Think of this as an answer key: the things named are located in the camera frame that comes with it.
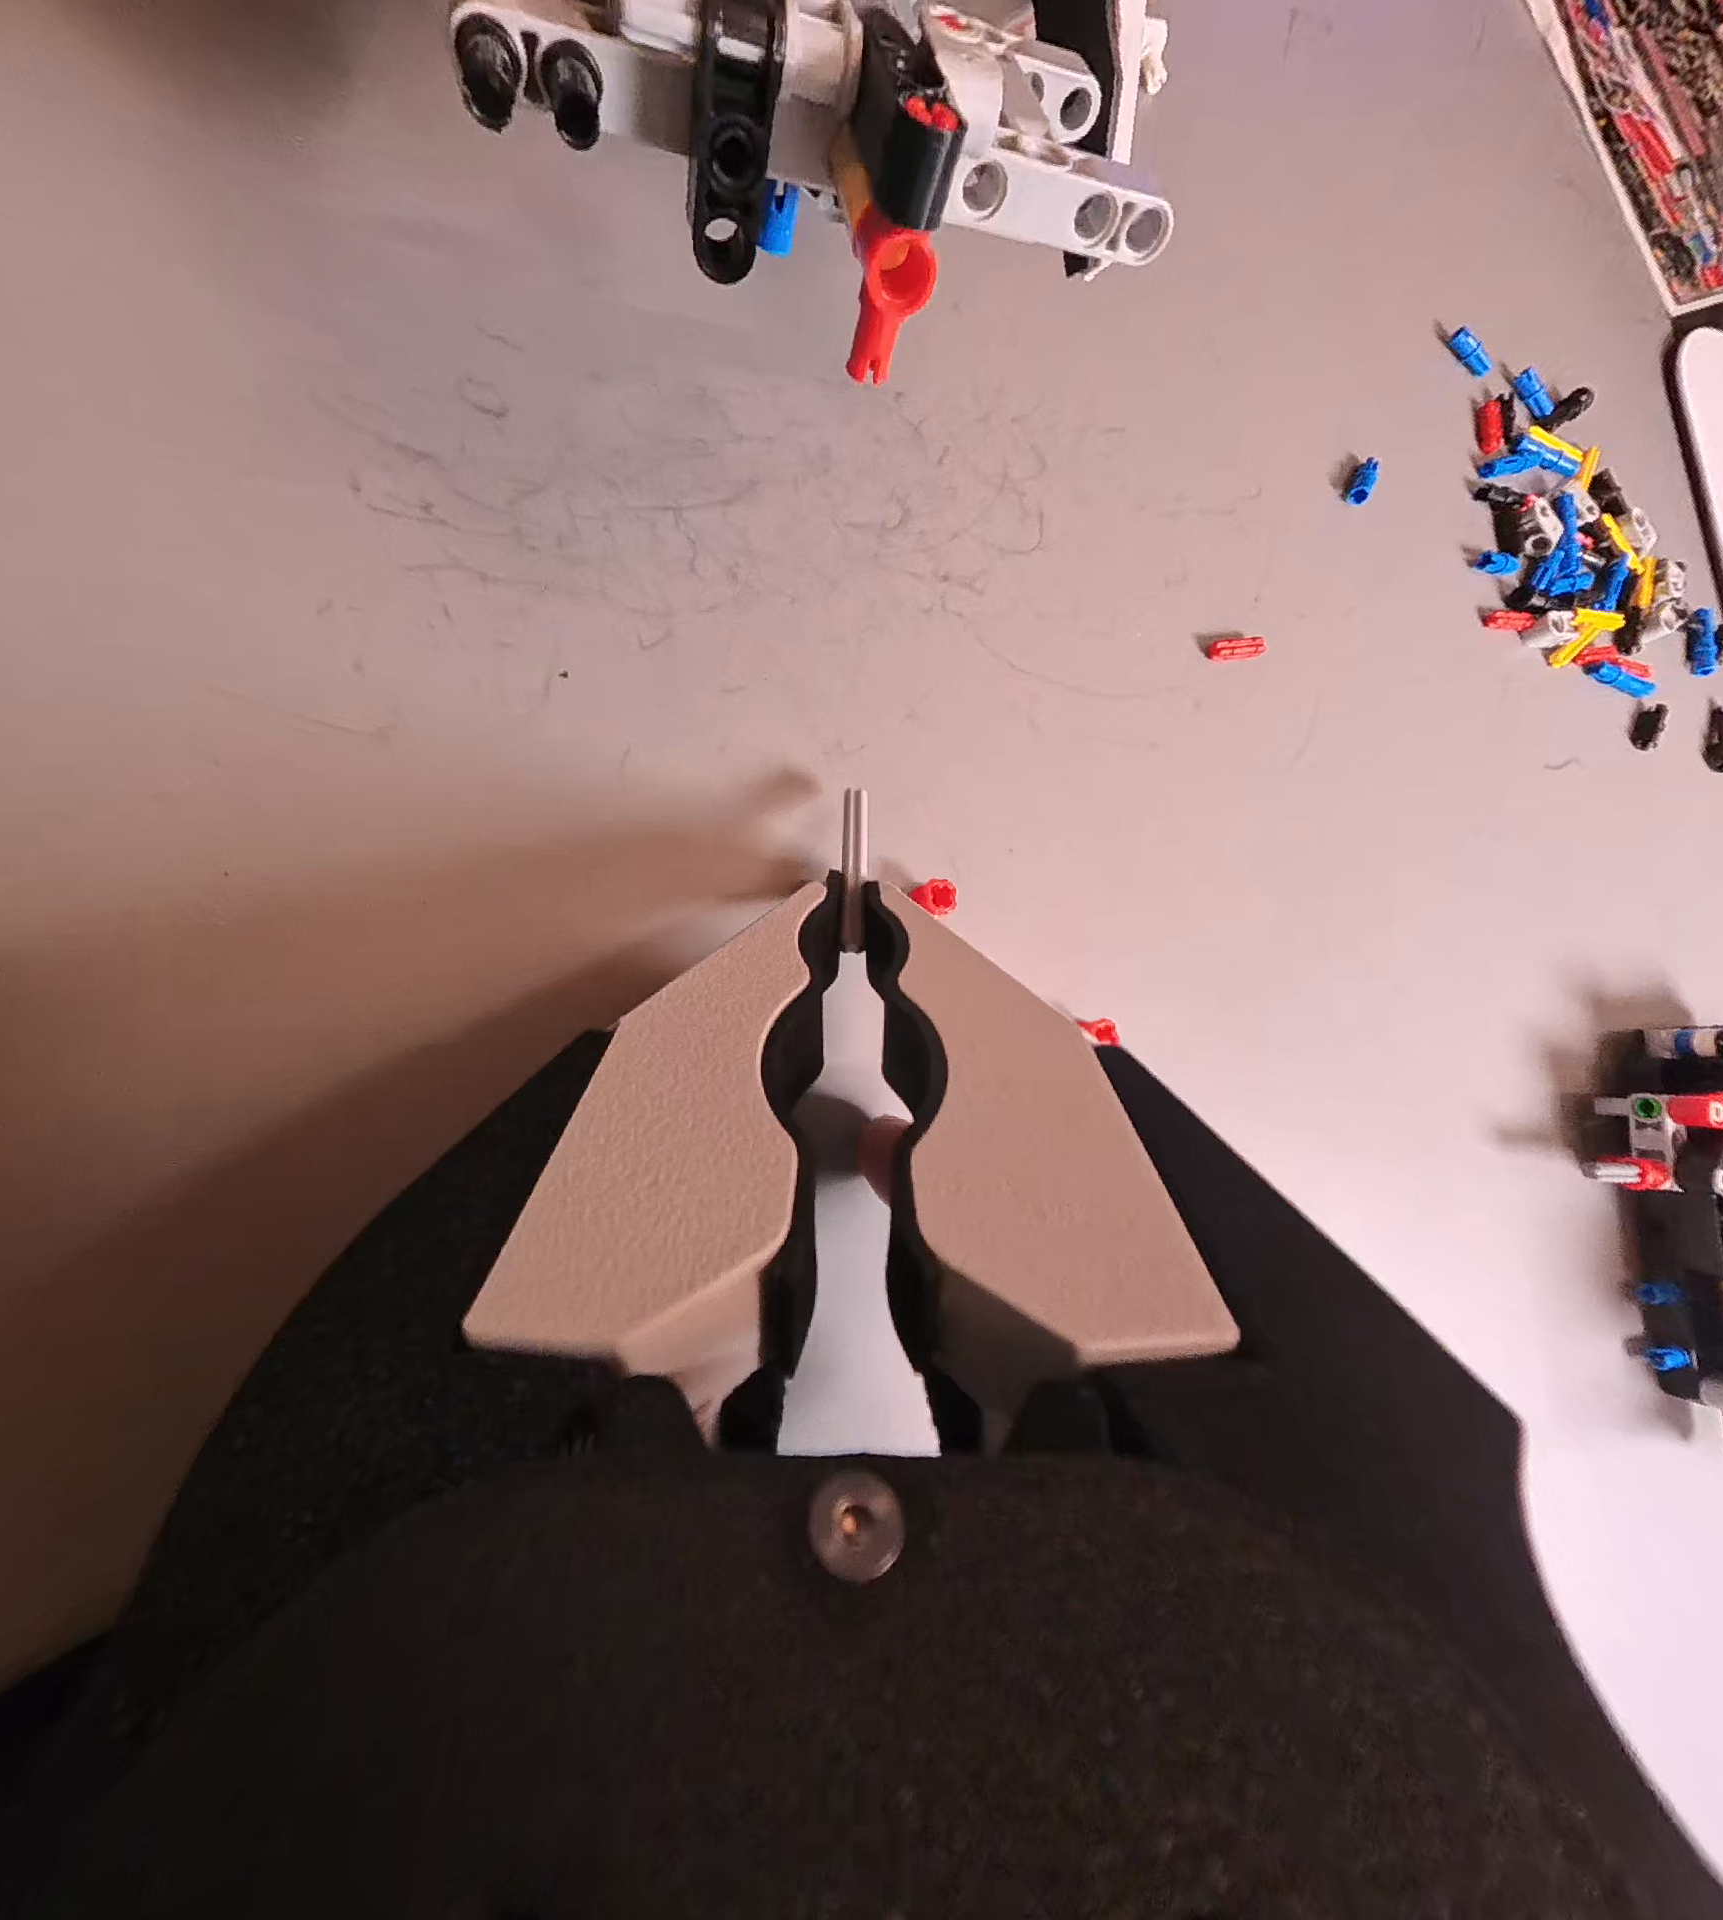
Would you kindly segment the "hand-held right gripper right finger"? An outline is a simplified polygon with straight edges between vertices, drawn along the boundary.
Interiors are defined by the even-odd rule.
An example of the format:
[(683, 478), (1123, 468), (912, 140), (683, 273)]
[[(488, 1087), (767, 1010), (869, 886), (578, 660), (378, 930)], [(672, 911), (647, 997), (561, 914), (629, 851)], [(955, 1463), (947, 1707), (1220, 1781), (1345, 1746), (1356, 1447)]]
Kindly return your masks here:
[(1239, 1354), (1089, 1030), (889, 883), (864, 891), (889, 1156), (889, 1310), (942, 1454), (993, 1454), (1038, 1390)]

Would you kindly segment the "printed sticker sheet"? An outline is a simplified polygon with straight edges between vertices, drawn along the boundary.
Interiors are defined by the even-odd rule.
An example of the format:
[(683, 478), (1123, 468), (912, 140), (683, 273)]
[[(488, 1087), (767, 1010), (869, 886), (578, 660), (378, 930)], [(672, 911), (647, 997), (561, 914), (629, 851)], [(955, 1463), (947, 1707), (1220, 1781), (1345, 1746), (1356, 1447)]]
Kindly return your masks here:
[(1723, 302), (1723, 2), (1527, 2), (1668, 319)]

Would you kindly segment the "pile of small lego pins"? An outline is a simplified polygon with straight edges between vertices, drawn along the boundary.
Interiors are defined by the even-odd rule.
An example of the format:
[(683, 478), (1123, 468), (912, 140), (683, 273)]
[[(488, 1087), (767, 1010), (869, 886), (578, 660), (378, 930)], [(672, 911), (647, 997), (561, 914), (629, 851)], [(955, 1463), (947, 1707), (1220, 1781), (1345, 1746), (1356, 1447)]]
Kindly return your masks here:
[(1661, 707), (1674, 651), (1699, 684), (1723, 673), (1723, 616), (1692, 597), (1689, 563), (1620, 483), (1593, 386), (1505, 364), (1469, 326), (1436, 331), (1472, 383), (1466, 497), (1488, 528), (1469, 553), (1495, 602), (1482, 626), (1557, 673)]

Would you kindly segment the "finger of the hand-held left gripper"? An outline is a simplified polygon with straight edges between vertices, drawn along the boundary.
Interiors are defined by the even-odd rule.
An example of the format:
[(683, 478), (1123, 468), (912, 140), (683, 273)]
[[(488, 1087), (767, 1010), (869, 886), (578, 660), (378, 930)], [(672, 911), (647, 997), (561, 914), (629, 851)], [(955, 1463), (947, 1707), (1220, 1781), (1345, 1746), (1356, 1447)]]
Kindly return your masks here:
[(1100, 86), (1089, 154), (1130, 157), (1137, 107), (1164, 88), (1161, 2), (1036, 2), (1036, 36), (1080, 57)]

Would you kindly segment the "grey lego gearbox assembly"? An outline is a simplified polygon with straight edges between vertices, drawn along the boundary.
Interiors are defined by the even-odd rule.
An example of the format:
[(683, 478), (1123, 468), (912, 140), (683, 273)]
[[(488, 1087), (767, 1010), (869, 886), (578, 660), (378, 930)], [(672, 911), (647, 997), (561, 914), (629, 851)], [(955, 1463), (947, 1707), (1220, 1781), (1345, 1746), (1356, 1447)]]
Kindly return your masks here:
[(473, 126), (540, 112), (564, 145), (603, 135), (686, 159), (698, 273), (738, 284), (823, 205), (860, 263), (850, 377), (881, 386), (933, 295), (938, 233), (1056, 255), (1067, 274), (1164, 256), (1176, 217), (1130, 163), (1080, 145), (1089, 64), (1036, 36), (1036, 2), (451, 2)]

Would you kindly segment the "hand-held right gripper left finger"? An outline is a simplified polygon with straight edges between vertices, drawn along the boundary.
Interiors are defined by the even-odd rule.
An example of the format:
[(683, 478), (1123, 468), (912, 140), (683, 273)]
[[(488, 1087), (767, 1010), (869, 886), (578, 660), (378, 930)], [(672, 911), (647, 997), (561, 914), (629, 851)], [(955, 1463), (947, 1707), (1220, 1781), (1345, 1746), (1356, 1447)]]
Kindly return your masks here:
[(818, 878), (625, 1015), (465, 1313), (480, 1354), (673, 1384), (772, 1447), (813, 1317), (794, 1108), (823, 1068), (843, 883)]

